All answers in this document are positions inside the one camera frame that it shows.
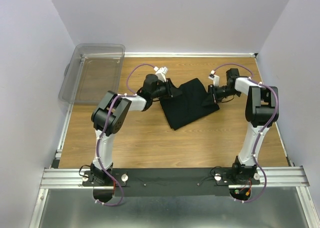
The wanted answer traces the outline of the black t-shirt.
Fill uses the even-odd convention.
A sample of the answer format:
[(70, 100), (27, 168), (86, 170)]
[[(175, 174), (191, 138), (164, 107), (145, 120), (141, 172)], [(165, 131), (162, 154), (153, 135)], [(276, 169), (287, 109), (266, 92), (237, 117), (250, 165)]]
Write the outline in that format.
[(207, 92), (198, 78), (181, 84), (178, 89), (182, 92), (181, 95), (160, 100), (166, 120), (173, 130), (178, 130), (220, 109), (215, 103), (203, 106)]

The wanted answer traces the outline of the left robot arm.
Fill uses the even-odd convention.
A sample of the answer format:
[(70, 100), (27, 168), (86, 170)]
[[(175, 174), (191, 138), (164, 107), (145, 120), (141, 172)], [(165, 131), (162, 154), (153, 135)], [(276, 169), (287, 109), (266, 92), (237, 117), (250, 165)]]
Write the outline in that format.
[(155, 99), (168, 100), (182, 94), (170, 78), (156, 74), (148, 74), (142, 87), (135, 94), (117, 94), (113, 91), (106, 93), (91, 115), (96, 147), (90, 172), (99, 185), (107, 185), (110, 181), (116, 183), (116, 179), (112, 178), (110, 173), (113, 165), (113, 144), (128, 112), (144, 112), (151, 107)]

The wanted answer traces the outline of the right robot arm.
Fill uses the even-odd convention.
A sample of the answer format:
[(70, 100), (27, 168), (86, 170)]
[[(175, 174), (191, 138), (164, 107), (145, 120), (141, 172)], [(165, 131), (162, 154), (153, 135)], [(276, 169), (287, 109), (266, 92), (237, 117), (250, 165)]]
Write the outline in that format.
[(218, 108), (225, 98), (239, 97), (242, 94), (247, 96), (245, 119), (248, 126), (242, 149), (232, 167), (222, 170), (223, 178), (242, 185), (255, 177), (263, 140), (270, 127), (278, 120), (278, 88), (241, 76), (237, 68), (226, 71), (226, 85), (219, 85), (220, 77), (215, 70), (210, 72), (208, 78), (212, 80), (212, 84), (208, 86), (207, 98), (202, 102), (204, 107)]

